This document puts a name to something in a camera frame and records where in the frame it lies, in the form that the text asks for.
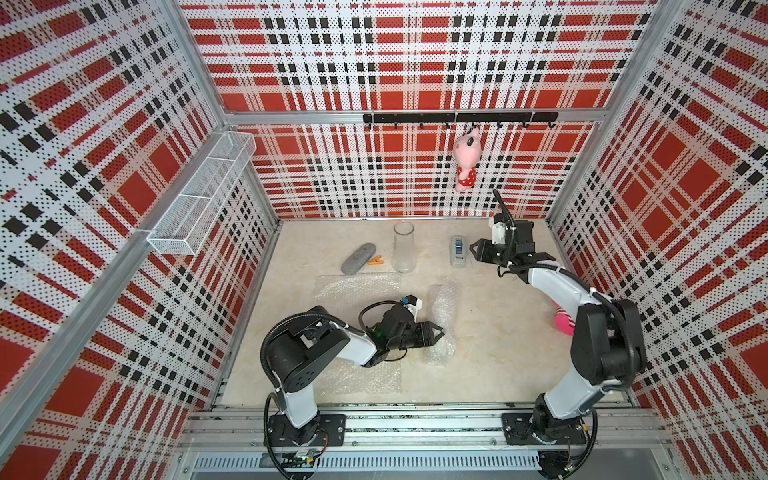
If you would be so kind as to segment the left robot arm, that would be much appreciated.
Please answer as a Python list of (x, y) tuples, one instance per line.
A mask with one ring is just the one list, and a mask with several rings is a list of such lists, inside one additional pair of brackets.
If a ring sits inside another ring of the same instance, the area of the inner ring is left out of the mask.
[(334, 360), (373, 368), (393, 352), (437, 345), (445, 330), (418, 321), (421, 307), (414, 295), (377, 301), (359, 312), (354, 327), (318, 305), (272, 327), (260, 348), (260, 364), (292, 432), (311, 437), (320, 428), (313, 383)]

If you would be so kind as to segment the bubble wrap sheet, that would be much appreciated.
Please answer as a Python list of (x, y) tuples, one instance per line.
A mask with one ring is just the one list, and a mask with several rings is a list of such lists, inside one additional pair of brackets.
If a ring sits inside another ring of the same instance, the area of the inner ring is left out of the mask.
[[(401, 276), (397, 273), (321, 276), (315, 282), (314, 303), (359, 329), (360, 319), (371, 326), (386, 311), (384, 306), (379, 306), (361, 314), (363, 308), (382, 300), (397, 300), (400, 290)], [(356, 397), (370, 400), (375, 395), (399, 393), (401, 379), (401, 367), (394, 361), (364, 368), (349, 360), (336, 359), (315, 381), (315, 392), (323, 402)]]
[(461, 284), (453, 277), (445, 277), (440, 284), (432, 285), (427, 302), (427, 320), (432, 314), (453, 314), (455, 316), (455, 335), (460, 295)]

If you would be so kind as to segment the clear glass vase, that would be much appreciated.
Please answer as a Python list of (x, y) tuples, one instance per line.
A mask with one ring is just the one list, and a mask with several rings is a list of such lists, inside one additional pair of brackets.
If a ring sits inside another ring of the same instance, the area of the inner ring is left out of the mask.
[(400, 273), (411, 272), (416, 266), (415, 227), (409, 221), (399, 221), (393, 231), (394, 268)]

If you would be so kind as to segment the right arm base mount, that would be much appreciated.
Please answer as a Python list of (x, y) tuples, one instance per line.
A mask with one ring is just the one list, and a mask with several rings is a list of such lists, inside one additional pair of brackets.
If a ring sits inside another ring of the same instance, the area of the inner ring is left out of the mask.
[(580, 418), (541, 417), (537, 412), (513, 412), (501, 416), (506, 443), (512, 446), (585, 445), (587, 435)]

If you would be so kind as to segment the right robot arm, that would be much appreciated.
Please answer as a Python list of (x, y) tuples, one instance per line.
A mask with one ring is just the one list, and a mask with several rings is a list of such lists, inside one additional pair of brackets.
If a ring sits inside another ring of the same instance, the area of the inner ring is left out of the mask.
[(497, 267), (497, 275), (515, 275), (547, 295), (575, 321), (570, 367), (560, 382), (539, 395), (530, 417), (530, 435), (554, 444), (580, 426), (606, 394), (628, 390), (646, 367), (640, 312), (635, 303), (589, 286), (546, 253), (538, 252), (533, 223), (516, 220), (498, 190), (501, 212), (490, 219), (490, 239), (470, 245), (474, 258)]

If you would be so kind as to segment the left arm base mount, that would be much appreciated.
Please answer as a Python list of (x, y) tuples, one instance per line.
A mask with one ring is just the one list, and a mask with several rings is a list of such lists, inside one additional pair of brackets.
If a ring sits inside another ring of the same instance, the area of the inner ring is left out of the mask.
[(319, 413), (303, 427), (295, 427), (284, 414), (268, 417), (264, 445), (272, 447), (337, 447), (344, 443), (347, 417)]

